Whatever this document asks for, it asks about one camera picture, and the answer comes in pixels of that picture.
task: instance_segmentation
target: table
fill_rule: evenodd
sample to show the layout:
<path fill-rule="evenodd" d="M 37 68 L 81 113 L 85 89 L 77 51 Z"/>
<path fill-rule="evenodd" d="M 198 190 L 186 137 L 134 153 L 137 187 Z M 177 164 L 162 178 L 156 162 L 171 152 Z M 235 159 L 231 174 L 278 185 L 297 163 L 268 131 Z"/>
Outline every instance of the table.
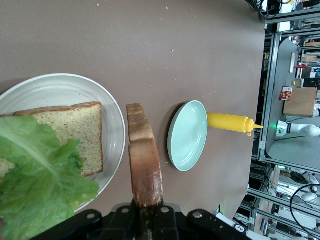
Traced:
<path fill-rule="evenodd" d="M 27 79 L 71 73 L 104 86 L 118 102 L 141 103 L 154 131 L 164 201 L 187 214 L 202 208 L 232 218 L 248 186 L 253 137 L 209 129 L 198 163 L 171 164 L 167 134 L 177 107 L 255 119 L 264 24 L 243 0 L 55 0 L 0 2 L 0 93 Z M 120 167 L 88 207 L 106 215 L 130 202 L 128 139 Z"/>

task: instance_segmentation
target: bread slice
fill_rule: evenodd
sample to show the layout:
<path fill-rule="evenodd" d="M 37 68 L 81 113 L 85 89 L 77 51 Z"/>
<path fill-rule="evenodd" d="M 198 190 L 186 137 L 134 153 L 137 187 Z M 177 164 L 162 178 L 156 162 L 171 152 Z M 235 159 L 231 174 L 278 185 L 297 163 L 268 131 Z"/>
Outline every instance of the bread slice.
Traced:
<path fill-rule="evenodd" d="M 0 183 L 1 183 L 2 179 L 5 177 L 5 175 L 9 172 L 9 170 L 13 169 L 15 167 L 16 166 L 13 163 L 11 163 L 3 158 L 0 158 Z"/>
<path fill-rule="evenodd" d="M 163 183 L 154 133 L 141 104 L 126 109 L 133 199 L 141 208 L 155 207 L 163 200 Z"/>
<path fill-rule="evenodd" d="M 80 156 L 84 160 L 82 175 L 87 177 L 104 170 L 101 102 L 40 107 L 14 114 L 14 116 L 28 115 L 34 116 L 39 124 L 50 125 L 56 131 L 62 145 L 65 145 L 69 139 L 82 142 L 78 146 Z"/>

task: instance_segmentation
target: green lettuce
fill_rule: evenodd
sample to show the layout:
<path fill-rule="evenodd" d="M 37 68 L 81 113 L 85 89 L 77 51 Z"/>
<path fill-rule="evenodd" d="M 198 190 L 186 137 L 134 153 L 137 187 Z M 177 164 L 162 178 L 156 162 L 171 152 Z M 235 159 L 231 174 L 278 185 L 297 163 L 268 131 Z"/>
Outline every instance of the green lettuce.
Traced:
<path fill-rule="evenodd" d="M 79 144 L 70 139 L 61 146 L 56 132 L 33 116 L 0 117 L 0 158 L 16 166 L 0 183 L 5 238 L 32 238 L 98 195 L 98 183 L 81 175 Z"/>

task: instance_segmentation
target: small plate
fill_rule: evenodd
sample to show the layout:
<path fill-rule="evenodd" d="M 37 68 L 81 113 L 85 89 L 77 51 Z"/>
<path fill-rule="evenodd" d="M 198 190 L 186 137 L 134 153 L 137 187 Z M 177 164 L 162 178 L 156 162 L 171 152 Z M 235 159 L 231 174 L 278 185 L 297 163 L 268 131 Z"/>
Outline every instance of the small plate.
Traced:
<path fill-rule="evenodd" d="M 208 117 L 204 105 L 190 101 L 175 114 L 168 134 L 168 152 L 180 171 L 190 170 L 199 160 L 207 139 Z"/>

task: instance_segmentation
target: yellow squeeze bottle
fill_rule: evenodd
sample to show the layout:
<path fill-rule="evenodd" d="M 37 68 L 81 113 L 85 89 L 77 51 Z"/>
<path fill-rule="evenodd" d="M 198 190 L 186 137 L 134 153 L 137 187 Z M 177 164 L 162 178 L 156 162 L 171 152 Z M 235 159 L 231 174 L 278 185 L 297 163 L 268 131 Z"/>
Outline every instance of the yellow squeeze bottle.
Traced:
<path fill-rule="evenodd" d="M 255 122 L 247 116 L 237 116 L 222 113 L 207 112 L 208 126 L 216 129 L 224 129 L 239 133 L 247 133 L 251 137 L 253 129 L 263 129 L 263 126 L 255 124 Z"/>

